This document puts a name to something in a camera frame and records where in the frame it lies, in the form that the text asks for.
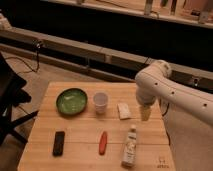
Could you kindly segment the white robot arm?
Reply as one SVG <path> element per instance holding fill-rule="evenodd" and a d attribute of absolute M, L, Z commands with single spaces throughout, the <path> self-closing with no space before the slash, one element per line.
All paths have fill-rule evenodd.
<path fill-rule="evenodd" d="M 155 60 L 139 71 L 135 76 L 138 103 L 151 106 L 160 97 L 213 126 L 213 94 L 171 81 L 171 74 L 172 68 L 164 60 Z"/>

